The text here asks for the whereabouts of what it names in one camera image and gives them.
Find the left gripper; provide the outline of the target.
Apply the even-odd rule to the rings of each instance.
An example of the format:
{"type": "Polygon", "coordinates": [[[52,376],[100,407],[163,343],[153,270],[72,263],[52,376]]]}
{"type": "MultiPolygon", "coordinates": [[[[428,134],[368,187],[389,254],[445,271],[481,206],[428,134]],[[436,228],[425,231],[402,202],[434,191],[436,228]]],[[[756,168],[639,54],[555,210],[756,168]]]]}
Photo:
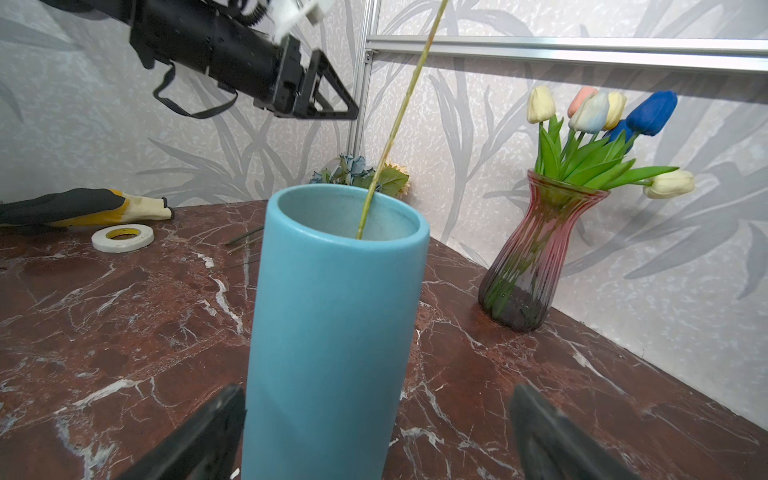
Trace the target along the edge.
{"type": "Polygon", "coordinates": [[[288,35],[275,45],[241,24],[224,9],[205,1],[137,1],[130,45],[147,69],[169,66],[153,97],[185,117],[213,117],[237,99],[189,112],[162,95],[186,66],[218,82],[220,88],[254,99],[254,105],[280,117],[307,120],[356,120],[359,106],[324,52],[315,49],[305,70],[300,42],[288,35]]]}

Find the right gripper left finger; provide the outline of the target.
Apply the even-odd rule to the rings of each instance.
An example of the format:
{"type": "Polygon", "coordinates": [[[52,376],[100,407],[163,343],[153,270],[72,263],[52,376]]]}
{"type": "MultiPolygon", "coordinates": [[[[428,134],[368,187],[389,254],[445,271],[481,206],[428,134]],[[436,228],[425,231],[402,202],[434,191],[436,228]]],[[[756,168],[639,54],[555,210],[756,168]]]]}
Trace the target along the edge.
{"type": "Polygon", "coordinates": [[[243,388],[228,385],[120,477],[228,479],[245,418],[243,388]]]}

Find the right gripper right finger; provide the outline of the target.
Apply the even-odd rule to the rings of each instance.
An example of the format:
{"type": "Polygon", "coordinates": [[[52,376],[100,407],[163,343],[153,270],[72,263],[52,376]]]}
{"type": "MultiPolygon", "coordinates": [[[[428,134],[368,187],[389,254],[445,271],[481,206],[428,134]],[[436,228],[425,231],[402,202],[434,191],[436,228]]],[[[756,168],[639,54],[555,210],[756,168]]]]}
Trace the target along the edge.
{"type": "Polygon", "coordinates": [[[527,479],[636,479],[530,385],[515,387],[509,416],[527,479]]]}

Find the cream sunflower stem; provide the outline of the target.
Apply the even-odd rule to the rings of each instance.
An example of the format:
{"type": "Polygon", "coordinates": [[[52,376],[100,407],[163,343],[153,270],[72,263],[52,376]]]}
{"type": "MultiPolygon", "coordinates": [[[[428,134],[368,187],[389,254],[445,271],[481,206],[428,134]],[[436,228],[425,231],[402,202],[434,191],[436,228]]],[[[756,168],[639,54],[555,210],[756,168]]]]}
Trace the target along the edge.
{"type": "Polygon", "coordinates": [[[418,83],[419,77],[421,75],[421,71],[424,67],[424,64],[426,63],[426,60],[429,55],[429,51],[431,49],[431,46],[434,42],[436,33],[439,29],[439,24],[442,20],[442,17],[444,15],[444,12],[446,10],[447,4],[449,3],[448,0],[442,0],[439,8],[437,10],[435,19],[432,23],[432,27],[429,31],[429,34],[427,36],[427,40],[424,43],[421,55],[419,56],[419,59],[416,63],[416,66],[414,68],[414,71],[411,76],[411,80],[409,82],[408,88],[406,90],[406,93],[403,97],[403,100],[401,102],[400,108],[398,110],[397,116],[395,117],[395,120],[393,122],[389,137],[387,139],[387,142],[385,143],[385,147],[383,149],[382,155],[379,159],[379,162],[375,168],[374,175],[372,177],[371,183],[368,186],[367,194],[363,203],[363,208],[361,212],[361,216],[358,223],[358,228],[356,231],[355,239],[356,240],[362,240],[364,235],[364,230],[367,222],[367,218],[369,215],[369,211],[371,208],[371,204],[373,202],[374,195],[377,191],[377,187],[379,185],[380,177],[382,174],[382,171],[384,170],[385,164],[388,161],[389,154],[394,146],[396,137],[399,133],[403,118],[406,114],[406,111],[408,109],[408,106],[410,104],[411,97],[413,95],[413,92],[416,88],[416,85],[418,83]]]}

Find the red glass vase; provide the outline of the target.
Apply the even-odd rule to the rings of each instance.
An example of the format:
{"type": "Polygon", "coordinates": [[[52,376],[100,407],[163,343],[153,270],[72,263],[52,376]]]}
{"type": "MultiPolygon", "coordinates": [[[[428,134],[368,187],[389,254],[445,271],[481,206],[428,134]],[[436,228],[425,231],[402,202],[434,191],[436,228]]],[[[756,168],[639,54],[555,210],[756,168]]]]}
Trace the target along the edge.
{"type": "Polygon", "coordinates": [[[609,195],[532,170],[527,179],[528,210],[488,269],[478,293],[480,306],[494,321],[520,333],[544,323],[577,220],[609,195]]]}

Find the teal ceramic vase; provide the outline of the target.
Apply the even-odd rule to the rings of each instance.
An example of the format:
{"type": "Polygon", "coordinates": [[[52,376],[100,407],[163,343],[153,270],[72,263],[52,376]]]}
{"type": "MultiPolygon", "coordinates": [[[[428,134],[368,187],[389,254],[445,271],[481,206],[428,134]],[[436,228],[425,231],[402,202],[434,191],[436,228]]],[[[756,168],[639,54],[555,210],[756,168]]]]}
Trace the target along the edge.
{"type": "Polygon", "coordinates": [[[242,477],[378,479],[406,376],[430,228],[406,203],[307,184],[268,202],[242,477]]]}

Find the pink tulip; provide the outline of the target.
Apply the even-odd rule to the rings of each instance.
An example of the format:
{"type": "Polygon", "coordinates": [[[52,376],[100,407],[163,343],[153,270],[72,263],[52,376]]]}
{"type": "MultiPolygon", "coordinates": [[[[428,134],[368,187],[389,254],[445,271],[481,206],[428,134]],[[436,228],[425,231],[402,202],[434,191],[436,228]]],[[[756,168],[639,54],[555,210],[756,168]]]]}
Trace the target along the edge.
{"type": "Polygon", "coordinates": [[[598,90],[596,88],[590,87],[590,86],[584,86],[582,87],[579,92],[576,94],[572,102],[570,103],[568,109],[567,109],[567,116],[569,118],[572,118],[577,111],[580,109],[582,104],[595,96],[598,93],[598,90]]]}

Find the white blue tulip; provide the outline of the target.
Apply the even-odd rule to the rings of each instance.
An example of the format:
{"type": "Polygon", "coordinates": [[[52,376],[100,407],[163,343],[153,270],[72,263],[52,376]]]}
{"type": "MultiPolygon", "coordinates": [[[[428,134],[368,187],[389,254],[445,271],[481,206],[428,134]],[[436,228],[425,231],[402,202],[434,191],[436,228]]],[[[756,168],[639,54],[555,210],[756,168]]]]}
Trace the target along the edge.
{"type": "Polygon", "coordinates": [[[585,99],[569,120],[569,129],[576,134],[574,145],[580,146],[587,134],[599,133],[606,123],[610,109],[608,93],[595,93],[585,99]]]}

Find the dark blue tulip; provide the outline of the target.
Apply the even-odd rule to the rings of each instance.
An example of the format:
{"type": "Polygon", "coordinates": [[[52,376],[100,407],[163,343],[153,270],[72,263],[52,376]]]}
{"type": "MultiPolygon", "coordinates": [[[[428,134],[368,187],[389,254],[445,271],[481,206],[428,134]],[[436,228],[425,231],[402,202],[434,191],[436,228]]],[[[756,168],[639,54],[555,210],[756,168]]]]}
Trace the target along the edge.
{"type": "Polygon", "coordinates": [[[632,148],[638,136],[639,133],[630,128],[626,119],[620,120],[613,129],[607,131],[604,135],[605,138],[609,139],[609,145],[616,148],[622,147],[625,151],[629,151],[632,148]]]}

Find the yellow cream tulip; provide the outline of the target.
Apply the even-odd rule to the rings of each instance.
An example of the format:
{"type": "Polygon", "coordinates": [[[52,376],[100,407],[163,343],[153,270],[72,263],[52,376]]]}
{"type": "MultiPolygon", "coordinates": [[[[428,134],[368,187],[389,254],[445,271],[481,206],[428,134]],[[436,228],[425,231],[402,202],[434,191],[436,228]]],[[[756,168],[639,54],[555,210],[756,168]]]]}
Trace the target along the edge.
{"type": "Polygon", "coordinates": [[[623,93],[614,91],[609,93],[608,101],[609,110],[603,127],[604,131],[612,130],[618,125],[619,121],[622,119],[627,103],[627,97],[623,93]]]}

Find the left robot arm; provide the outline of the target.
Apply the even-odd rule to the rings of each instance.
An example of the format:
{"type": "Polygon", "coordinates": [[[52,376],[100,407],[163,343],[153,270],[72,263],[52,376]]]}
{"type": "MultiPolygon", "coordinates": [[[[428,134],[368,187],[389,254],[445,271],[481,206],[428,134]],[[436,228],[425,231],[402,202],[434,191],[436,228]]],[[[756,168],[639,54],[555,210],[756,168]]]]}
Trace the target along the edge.
{"type": "Polygon", "coordinates": [[[162,92],[186,66],[233,95],[253,98],[256,107],[277,117],[355,120],[359,107],[325,53],[315,49],[307,66],[291,29],[306,19],[316,25],[332,9],[330,1],[53,1],[73,14],[99,13],[130,28],[129,43],[142,65],[168,65],[153,96],[187,116],[162,92]]]}

